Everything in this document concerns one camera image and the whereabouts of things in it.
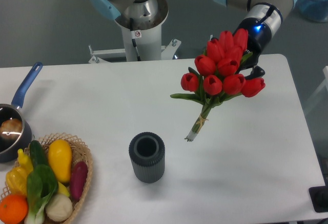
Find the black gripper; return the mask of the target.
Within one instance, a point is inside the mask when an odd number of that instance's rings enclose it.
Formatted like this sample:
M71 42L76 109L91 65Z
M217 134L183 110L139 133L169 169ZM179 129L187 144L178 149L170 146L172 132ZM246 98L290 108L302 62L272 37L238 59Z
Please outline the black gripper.
M232 33L223 31L217 42L225 51L226 58L237 57L239 70L252 69L246 80L261 78L265 71L257 66L258 58L271 41L282 23L280 11L271 4L254 5L237 29Z

